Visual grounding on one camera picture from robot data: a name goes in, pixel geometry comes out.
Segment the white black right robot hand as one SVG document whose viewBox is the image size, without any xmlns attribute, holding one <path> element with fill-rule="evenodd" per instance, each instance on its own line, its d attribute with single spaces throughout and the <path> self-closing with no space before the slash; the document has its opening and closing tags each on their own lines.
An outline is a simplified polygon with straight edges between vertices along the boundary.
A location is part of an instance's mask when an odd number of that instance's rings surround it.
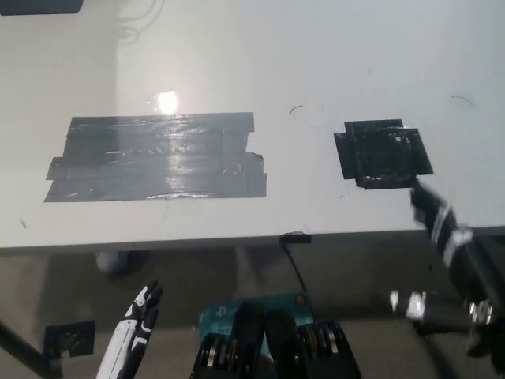
<svg viewBox="0 0 505 379">
<path fill-rule="evenodd" d="M 459 299 L 444 302 L 426 291 L 391 291 L 392 312 L 412 321 L 424 335 L 468 334 L 468 356 L 491 355 L 502 369 L 504 278 L 473 229 L 457 221 L 447 201 L 419 180 L 413 181 L 410 201 Z"/>
</svg>

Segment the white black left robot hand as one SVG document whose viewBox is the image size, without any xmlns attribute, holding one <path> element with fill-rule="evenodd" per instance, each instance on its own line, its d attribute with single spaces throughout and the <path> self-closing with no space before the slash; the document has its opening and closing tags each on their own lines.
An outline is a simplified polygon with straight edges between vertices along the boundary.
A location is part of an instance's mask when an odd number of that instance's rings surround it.
<svg viewBox="0 0 505 379">
<path fill-rule="evenodd" d="M 129 305 L 107 345 L 96 379 L 134 378 L 155 327 L 163 289 L 153 280 Z"/>
</svg>

